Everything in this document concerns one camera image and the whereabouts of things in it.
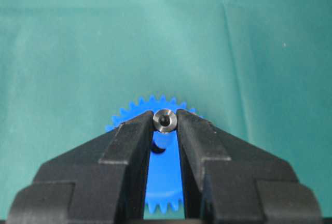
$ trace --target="plastic gear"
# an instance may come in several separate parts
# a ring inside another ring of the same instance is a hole
[[[129,103],[129,110],[121,108],[121,116],[113,116],[113,125],[107,125],[106,131],[111,131],[122,122],[130,120],[147,110],[156,113],[164,108],[176,112],[180,108],[186,109],[186,103],[182,102],[177,105],[176,98],[167,101],[165,96],[161,96],[160,100],[156,100],[154,96],[151,96],[149,101],[144,101],[141,97],[138,105],[133,102]],[[189,111],[194,113],[195,109],[191,108]],[[162,213],[166,213],[168,204],[174,211],[177,211],[179,204],[183,203],[183,193],[176,132],[169,134],[154,132],[153,140],[159,148],[165,149],[165,151],[159,154],[153,152],[150,154],[145,203],[148,205],[150,213],[155,211],[157,205],[159,205]]]

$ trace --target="teal fabric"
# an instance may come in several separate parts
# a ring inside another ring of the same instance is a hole
[[[0,218],[151,94],[288,160],[331,216],[331,1],[0,0]]]

